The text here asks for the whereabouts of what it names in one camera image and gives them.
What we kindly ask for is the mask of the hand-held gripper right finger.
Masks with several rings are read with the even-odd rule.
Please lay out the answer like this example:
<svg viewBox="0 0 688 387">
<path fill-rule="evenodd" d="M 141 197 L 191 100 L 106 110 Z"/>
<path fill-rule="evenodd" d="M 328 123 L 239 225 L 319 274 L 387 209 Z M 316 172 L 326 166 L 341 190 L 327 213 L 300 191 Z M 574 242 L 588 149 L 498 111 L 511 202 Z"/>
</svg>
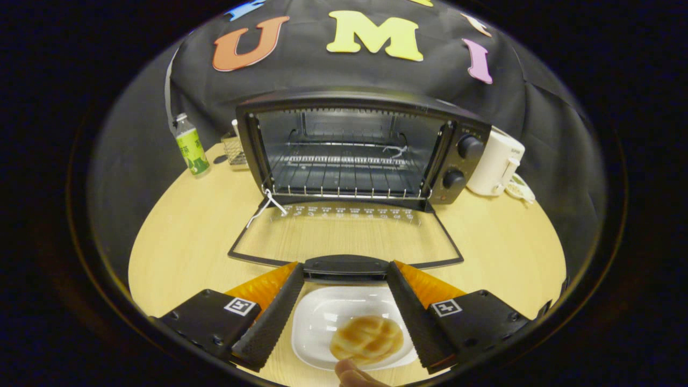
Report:
<svg viewBox="0 0 688 387">
<path fill-rule="evenodd" d="M 552 306 L 527 314 L 488 289 L 463 290 L 400 261 L 389 262 L 386 283 L 430 374 L 498 354 Z"/>
</svg>

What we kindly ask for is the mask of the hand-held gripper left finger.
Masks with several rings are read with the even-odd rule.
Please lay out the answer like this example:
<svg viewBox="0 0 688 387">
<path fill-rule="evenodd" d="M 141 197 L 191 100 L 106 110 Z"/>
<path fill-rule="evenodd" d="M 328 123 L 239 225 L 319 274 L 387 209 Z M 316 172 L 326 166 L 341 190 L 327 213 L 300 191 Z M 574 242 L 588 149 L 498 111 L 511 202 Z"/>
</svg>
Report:
<svg viewBox="0 0 688 387">
<path fill-rule="evenodd" d="M 258 372 L 303 284 L 303 264 L 291 262 L 227 292 L 201 290 L 155 320 L 212 357 Z"/>
</svg>

